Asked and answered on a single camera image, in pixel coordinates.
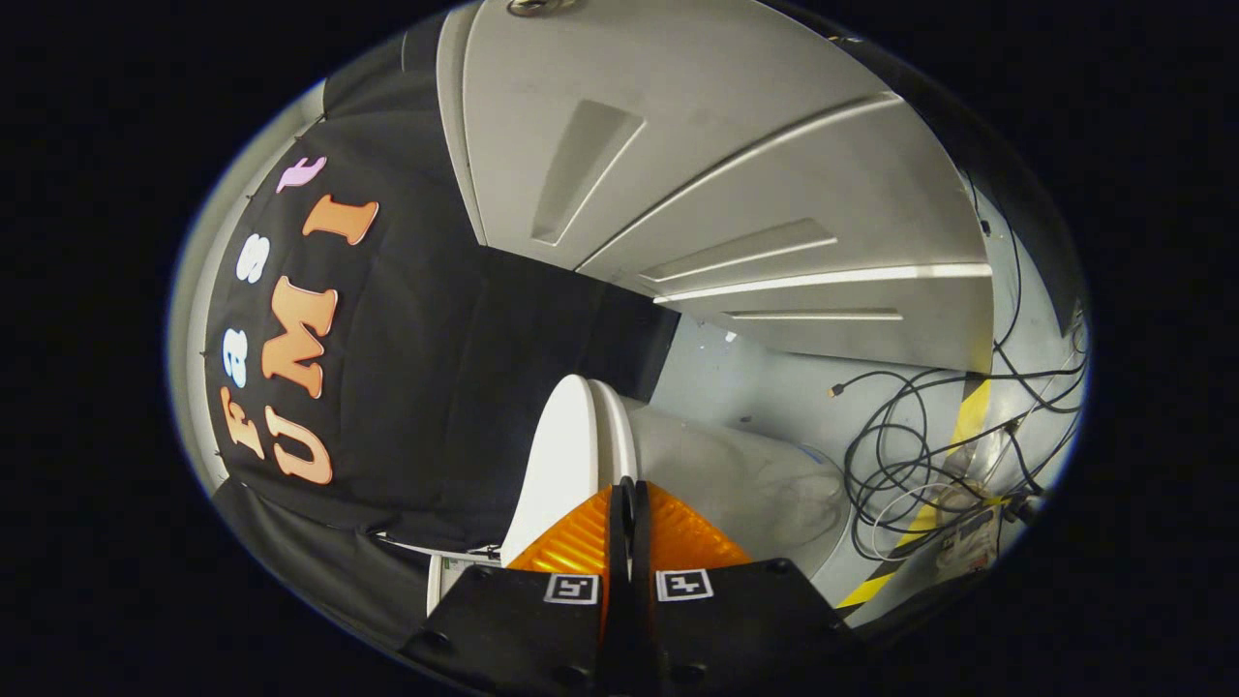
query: pink letter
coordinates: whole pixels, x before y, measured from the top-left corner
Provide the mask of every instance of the pink letter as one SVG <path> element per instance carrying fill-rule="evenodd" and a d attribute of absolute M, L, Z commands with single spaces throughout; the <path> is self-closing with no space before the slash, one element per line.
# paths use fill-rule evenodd
<path fill-rule="evenodd" d="M 318 157 L 318 160 L 309 167 L 305 166 L 307 160 L 310 160 L 310 157 L 301 157 L 297 163 L 284 170 L 284 173 L 280 175 L 280 183 L 275 187 L 276 193 L 282 191 L 285 186 L 301 186 L 304 183 L 309 183 L 310 180 L 318 176 L 322 167 L 327 165 L 327 157 Z"/>

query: hazard tape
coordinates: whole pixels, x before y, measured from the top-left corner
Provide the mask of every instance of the hazard tape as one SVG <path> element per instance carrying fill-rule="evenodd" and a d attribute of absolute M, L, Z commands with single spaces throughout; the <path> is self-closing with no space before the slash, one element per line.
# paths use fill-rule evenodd
<path fill-rule="evenodd" d="M 985 427 L 985 415 L 990 406 L 990 381 L 979 374 L 968 374 L 964 381 L 964 400 L 959 405 L 959 415 L 955 417 L 955 432 L 952 435 L 952 443 L 959 443 L 973 438 Z M 976 441 L 949 451 L 943 469 L 955 477 L 963 477 L 968 467 L 973 463 L 976 453 Z M 932 506 L 921 506 L 916 519 L 908 525 L 908 532 L 903 534 L 900 543 L 887 555 L 888 557 L 902 557 L 908 552 L 909 546 L 921 540 L 926 532 L 937 525 L 935 510 Z M 882 562 L 873 573 L 869 574 L 856 591 L 852 591 L 838 605 L 835 614 L 840 619 L 859 610 L 877 595 L 878 591 L 886 586 L 891 577 L 903 566 L 904 560 Z"/>

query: cabinet door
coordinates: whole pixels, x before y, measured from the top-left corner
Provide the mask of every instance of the cabinet door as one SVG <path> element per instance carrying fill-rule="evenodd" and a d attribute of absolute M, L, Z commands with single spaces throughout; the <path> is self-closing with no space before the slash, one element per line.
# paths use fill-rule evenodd
<path fill-rule="evenodd" d="M 846 269 L 985 261 L 954 165 L 916 111 L 885 93 L 712 167 L 580 271 L 670 295 Z"/>
<path fill-rule="evenodd" d="M 463 54 L 440 79 L 462 83 L 461 119 L 445 121 L 463 124 L 453 150 L 479 239 L 567 269 L 715 163 L 886 89 L 753 0 L 593 0 L 539 17 L 487 0 L 446 41 L 441 59 Z"/>

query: white cabinet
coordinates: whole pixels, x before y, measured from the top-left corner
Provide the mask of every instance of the white cabinet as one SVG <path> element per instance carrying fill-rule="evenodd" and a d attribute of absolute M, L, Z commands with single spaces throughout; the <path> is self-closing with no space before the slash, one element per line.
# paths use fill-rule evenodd
<path fill-rule="evenodd" d="M 989 370 L 985 246 L 949 157 L 876 76 L 779 12 L 590 0 L 517 17 L 487 0 L 445 25 L 439 83 L 479 243 L 772 347 Z M 872 272 L 820 282 L 857 269 Z M 856 318 L 871 308 L 901 318 Z"/>

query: gray floor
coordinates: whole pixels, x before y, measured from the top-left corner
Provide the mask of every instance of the gray floor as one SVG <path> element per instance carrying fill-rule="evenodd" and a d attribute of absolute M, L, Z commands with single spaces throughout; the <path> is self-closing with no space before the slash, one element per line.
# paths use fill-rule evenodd
<path fill-rule="evenodd" d="M 986 246 L 994 266 L 995 336 L 999 337 L 1007 329 L 1015 307 L 1015 258 L 1011 233 L 1004 227 L 1001 215 L 985 199 L 980 201 L 980 208 L 981 217 L 991 224 Z M 1059 334 L 1048 293 L 1022 246 L 1020 261 L 1023 271 L 1022 301 L 1018 322 L 1005 345 L 1007 355 L 1016 369 L 1025 374 L 1074 368 L 1080 359 L 1073 354 L 1072 336 Z M 1084 348 L 1087 337 L 1079 332 L 1075 340 Z M 898 391 L 900 383 L 890 378 L 870 379 L 849 387 L 836 399 L 828 397 L 826 391 L 835 384 L 871 370 L 890 370 L 912 378 L 923 368 L 769 352 L 742 336 L 684 317 L 650 405 L 686 420 L 812 446 L 841 464 L 849 443 L 860 433 L 869 416 Z M 992 374 L 1009 373 L 995 357 Z M 957 375 L 959 374 L 943 374 L 942 378 Z M 1073 380 L 1074 378 L 1057 378 L 1053 381 L 1041 379 L 1030 380 L 1028 384 L 1038 392 L 1048 385 L 1044 396 L 1051 397 L 1068 387 Z M 1074 406 L 1084 394 L 1083 389 L 1077 390 L 1058 406 Z M 961 396 L 963 384 L 922 394 L 929 415 L 927 436 L 932 447 L 950 442 Z M 1033 399 L 1016 381 L 991 381 L 986 428 L 1023 415 L 1033 405 Z M 895 422 L 919 427 L 919 415 L 914 412 L 913 400 L 901 405 Z M 1069 415 L 1044 411 L 1031 415 L 1022 423 L 1017 437 L 1030 468 L 1044 459 L 1070 423 Z M 1048 488 L 1054 482 L 1069 451 L 1069 447 L 1064 448 L 1037 478 L 1043 487 Z M 883 458 L 888 461 L 914 458 L 916 454 L 917 442 L 911 436 L 901 438 L 898 433 L 893 433 L 883 448 Z M 854 469 L 862 478 L 876 472 L 871 441 L 857 451 Z M 1015 454 L 1007 447 L 1007 439 L 999 435 L 978 444 L 969 474 L 979 480 L 987 479 L 992 493 L 1004 491 L 1021 479 Z M 895 494 L 897 493 L 885 500 L 875 498 L 878 510 Z M 1004 550 L 1017 541 L 1020 532 L 1022 527 L 1018 524 L 1007 524 L 1002 531 Z M 861 529 L 861 541 L 865 546 L 869 545 L 867 526 Z M 898 535 L 880 530 L 876 541 L 877 548 L 888 553 L 897 543 Z M 834 553 L 812 576 L 812 581 L 828 602 L 838 604 L 865 582 L 880 563 L 860 557 L 844 531 Z M 880 617 L 932 584 L 934 572 L 933 550 L 926 550 L 904 563 L 871 602 L 849 617 L 849 624 L 859 625 Z"/>

